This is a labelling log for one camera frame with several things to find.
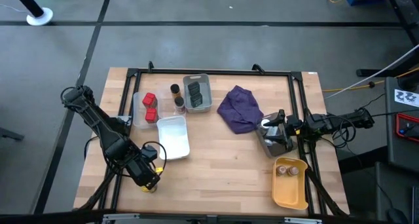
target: orange tray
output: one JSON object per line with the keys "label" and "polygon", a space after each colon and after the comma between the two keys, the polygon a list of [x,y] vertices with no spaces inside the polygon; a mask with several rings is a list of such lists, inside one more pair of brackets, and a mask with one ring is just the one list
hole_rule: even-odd
{"label": "orange tray", "polygon": [[[300,172],[296,176],[288,174],[278,176],[276,175],[278,166],[286,168],[296,166]],[[277,205],[296,210],[304,210],[308,207],[304,194],[304,174],[307,167],[307,164],[299,159],[279,157],[275,161],[272,170],[272,199]]]}

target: concrete floor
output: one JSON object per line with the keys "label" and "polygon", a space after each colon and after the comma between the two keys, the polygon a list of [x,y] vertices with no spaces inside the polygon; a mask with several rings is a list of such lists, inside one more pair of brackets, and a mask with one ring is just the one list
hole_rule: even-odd
{"label": "concrete floor", "polygon": [[[103,0],[37,0],[54,11],[55,21],[97,21]],[[410,0],[397,0],[408,20],[419,15]],[[17,0],[0,0],[17,9]],[[0,22],[26,14],[0,7]],[[110,0],[105,21],[263,21],[397,22],[388,2],[350,7],[327,0]],[[56,145],[65,110],[59,94],[76,83],[94,26],[0,26],[0,126],[24,134],[14,142],[0,138],[0,214],[33,211]],[[399,28],[309,28],[244,26],[102,27],[84,84],[101,98],[109,67],[264,69],[317,71],[322,87],[340,88],[359,80],[357,68],[383,68],[412,47]],[[353,111],[383,93],[347,92],[326,101],[329,112]],[[384,99],[369,109],[385,110]],[[73,119],[46,212],[68,211],[83,166],[83,146],[91,130]],[[362,153],[386,143],[384,118],[368,132],[358,130],[350,144]],[[340,158],[350,156],[339,151]],[[374,208],[373,190],[365,194],[362,174],[344,176],[350,207]],[[364,185],[373,181],[363,179]]]}

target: purple cloth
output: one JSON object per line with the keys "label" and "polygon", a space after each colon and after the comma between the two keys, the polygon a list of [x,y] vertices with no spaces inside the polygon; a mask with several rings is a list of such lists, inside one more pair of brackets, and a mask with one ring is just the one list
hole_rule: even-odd
{"label": "purple cloth", "polygon": [[263,118],[251,91],[240,86],[235,86],[227,93],[217,112],[235,134],[255,130]]}

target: gray tray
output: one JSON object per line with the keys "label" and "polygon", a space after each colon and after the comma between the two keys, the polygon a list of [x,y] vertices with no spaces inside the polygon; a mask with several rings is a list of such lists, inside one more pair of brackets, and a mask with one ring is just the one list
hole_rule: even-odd
{"label": "gray tray", "polygon": [[[198,82],[202,95],[202,104],[192,107],[191,95],[189,94],[188,84]],[[210,87],[210,78],[206,74],[190,75],[183,78],[183,86],[185,87],[185,107],[188,113],[205,113],[211,109],[212,96]]]}

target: wooden tabletop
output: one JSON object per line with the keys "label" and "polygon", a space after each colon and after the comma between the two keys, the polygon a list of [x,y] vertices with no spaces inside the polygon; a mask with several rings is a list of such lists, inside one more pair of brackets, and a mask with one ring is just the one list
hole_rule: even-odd
{"label": "wooden tabletop", "polygon": [[[120,67],[109,70],[100,107],[111,117],[118,113],[126,72],[127,68]],[[302,76],[311,112],[326,113],[317,73],[304,72]],[[182,88],[183,77],[179,74],[142,74],[139,91],[146,93],[159,90],[164,93],[164,98],[170,99],[172,96],[168,86],[177,83]],[[167,162],[155,193],[143,193],[130,178],[124,177],[117,210],[154,214],[306,216],[306,210],[282,208],[272,200],[274,159],[265,155],[256,134],[234,134],[217,114],[219,104],[237,84],[252,91],[265,115],[278,112],[279,109],[284,109],[285,114],[290,115],[292,110],[287,78],[210,75],[209,79],[213,97],[211,111],[186,116],[191,147],[189,156]],[[133,85],[130,85],[128,102],[131,100]],[[302,115],[298,94],[297,101],[299,115]],[[158,141],[158,132],[157,129],[140,130],[133,126],[130,137],[141,146],[146,141]],[[339,207],[349,213],[335,148],[324,141],[318,141],[316,152],[324,187]],[[284,156],[299,157],[297,150]],[[162,165],[160,159],[155,163],[157,166]],[[94,140],[89,146],[74,207],[82,206],[98,188],[103,181],[105,169],[99,143]],[[319,213],[316,189],[311,186],[314,209]],[[110,207],[112,192],[113,183],[108,192],[107,207]]]}

